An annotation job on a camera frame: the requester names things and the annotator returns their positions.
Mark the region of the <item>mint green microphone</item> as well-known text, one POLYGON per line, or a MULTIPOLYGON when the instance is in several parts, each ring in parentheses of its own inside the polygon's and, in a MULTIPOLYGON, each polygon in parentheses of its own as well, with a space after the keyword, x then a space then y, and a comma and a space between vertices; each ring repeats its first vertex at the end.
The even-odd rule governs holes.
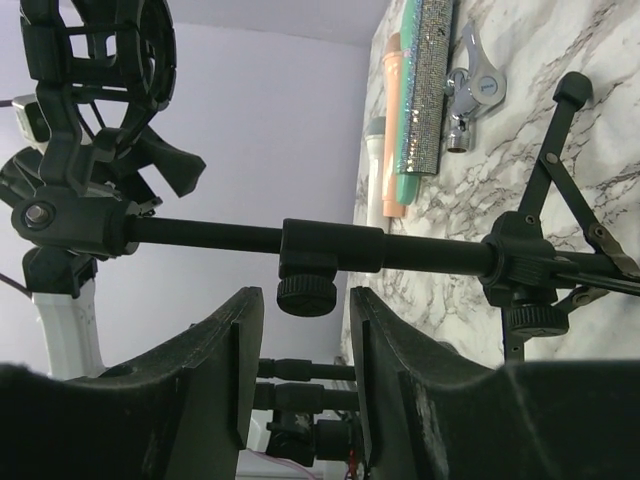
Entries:
POLYGON ((418 181, 425 174, 423 152, 414 126, 418 113, 413 105, 422 17, 423 1, 405 3, 400 28, 402 68, 395 150, 396 200, 404 206, 413 203, 418 191, 418 181))

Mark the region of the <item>black shock mount tripod stand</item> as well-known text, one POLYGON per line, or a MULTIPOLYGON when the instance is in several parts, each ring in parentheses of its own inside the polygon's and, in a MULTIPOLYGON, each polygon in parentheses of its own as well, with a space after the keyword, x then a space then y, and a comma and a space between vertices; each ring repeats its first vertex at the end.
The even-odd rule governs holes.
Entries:
POLYGON ((479 243, 287 219, 279 229, 147 217, 127 197, 89 195, 97 164, 126 161, 170 102, 176 41, 164 1, 79 1, 82 25, 55 1, 25 1, 21 32, 36 103, 50 137, 35 193, 13 207, 19 235, 40 247, 117 258, 142 243, 275 254, 280 309, 318 317, 336 305, 335 275, 383 269, 474 276, 521 346, 559 336, 595 294, 637 295, 639 268, 596 219, 560 156, 591 80, 569 72, 519 207, 479 243))

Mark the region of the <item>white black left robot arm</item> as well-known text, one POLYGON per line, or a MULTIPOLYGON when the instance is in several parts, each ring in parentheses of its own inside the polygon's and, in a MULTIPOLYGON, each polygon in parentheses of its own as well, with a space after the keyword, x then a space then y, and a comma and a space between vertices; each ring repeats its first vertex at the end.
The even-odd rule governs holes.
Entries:
MULTIPOLYGON (((42 182, 37 167, 42 154, 26 147, 1 169, 1 200, 13 207, 28 198, 42 182)), ((106 180, 91 186, 93 196, 124 194, 147 216, 162 201, 139 173, 124 180, 106 180)), ((86 254, 49 247, 34 247, 24 254, 25 286, 1 274, 1 280, 29 296, 38 310, 49 361, 49 376, 59 380, 97 378, 105 367, 99 347, 95 314, 97 260, 86 254)))

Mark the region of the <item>pink microphone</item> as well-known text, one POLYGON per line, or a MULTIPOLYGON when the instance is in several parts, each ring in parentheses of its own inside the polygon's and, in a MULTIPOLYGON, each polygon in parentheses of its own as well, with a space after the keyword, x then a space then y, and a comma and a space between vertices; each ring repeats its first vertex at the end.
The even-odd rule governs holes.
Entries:
POLYGON ((386 95, 382 203, 383 215, 387 218, 403 218, 406 215, 406 207, 396 200, 395 173, 402 59, 401 36, 396 32, 389 37, 382 60, 386 95))

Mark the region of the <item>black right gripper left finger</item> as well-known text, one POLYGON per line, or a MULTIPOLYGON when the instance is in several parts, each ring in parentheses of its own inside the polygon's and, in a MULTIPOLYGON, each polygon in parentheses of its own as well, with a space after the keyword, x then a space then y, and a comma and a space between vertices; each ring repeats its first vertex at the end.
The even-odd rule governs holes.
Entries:
POLYGON ((5 479, 231 479, 246 447, 264 320, 258 287, 96 378, 1 368, 5 479))

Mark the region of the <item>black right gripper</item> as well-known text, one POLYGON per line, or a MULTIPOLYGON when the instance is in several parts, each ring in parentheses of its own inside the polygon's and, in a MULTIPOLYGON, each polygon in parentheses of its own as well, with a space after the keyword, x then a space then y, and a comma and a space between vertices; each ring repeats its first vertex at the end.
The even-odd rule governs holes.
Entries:
POLYGON ((341 463, 345 479, 365 479, 355 368, 260 360, 246 449, 310 479, 317 462, 341 463))

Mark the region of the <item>glitter microphone silver mesh head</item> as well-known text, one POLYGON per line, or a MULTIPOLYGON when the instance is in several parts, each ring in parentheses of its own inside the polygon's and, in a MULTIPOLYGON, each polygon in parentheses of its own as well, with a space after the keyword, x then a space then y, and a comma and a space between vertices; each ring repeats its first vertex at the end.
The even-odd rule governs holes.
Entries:
POLYGON ((418 113, 414 126, 425 161, 423 176, 435 175, 439 169, 452 17, 451 1, 423 1, 413 103, 418 113))

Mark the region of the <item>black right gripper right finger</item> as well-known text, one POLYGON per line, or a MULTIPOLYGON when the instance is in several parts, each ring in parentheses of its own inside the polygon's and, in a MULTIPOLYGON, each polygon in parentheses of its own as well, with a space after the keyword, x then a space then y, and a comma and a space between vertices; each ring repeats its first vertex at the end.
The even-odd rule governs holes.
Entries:
POLYGON ((353 357, 374 479, 635 479, 635 361, 479 365, 367 287, 350 293, 353 357))

